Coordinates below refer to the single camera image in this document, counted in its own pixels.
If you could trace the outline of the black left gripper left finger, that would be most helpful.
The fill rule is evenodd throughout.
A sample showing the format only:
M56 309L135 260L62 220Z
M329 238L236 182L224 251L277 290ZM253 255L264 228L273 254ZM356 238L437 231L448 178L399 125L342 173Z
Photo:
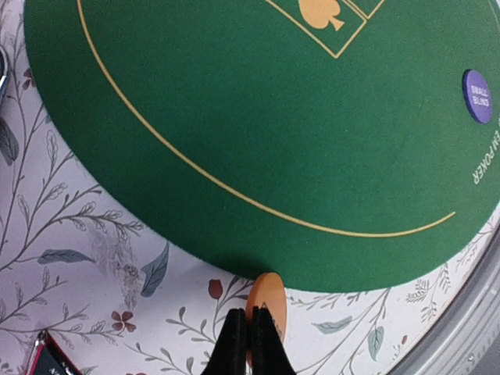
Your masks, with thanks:
M206 365L207 375L242 375L246 369L246 316L243 309L231 309Z

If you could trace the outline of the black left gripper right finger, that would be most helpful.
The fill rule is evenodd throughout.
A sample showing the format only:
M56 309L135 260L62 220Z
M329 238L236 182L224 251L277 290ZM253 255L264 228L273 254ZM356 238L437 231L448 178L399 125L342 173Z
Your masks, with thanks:
M252 373L295 375L267 308L252 310Z

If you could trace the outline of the orange big blind button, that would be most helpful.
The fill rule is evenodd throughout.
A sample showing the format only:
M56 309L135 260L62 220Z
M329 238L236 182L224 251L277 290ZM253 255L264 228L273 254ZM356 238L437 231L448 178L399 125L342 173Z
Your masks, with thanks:
M256 327L254 308L269 310L280 343L283 344L287 330L288 306L284 283L277 273L261 274L248 293L245 307L248 325L247 363L252 370L255 368L255 359L257 358L256 355L252 354L252 330Z

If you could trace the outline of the purple small blind button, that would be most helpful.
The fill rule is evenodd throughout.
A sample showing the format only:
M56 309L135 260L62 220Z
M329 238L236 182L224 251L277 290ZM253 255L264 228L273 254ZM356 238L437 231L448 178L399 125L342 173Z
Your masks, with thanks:
M462 92L470 115L478 123L489 123L493 116L493 105L483 75L476 70L466 70L462 77Z

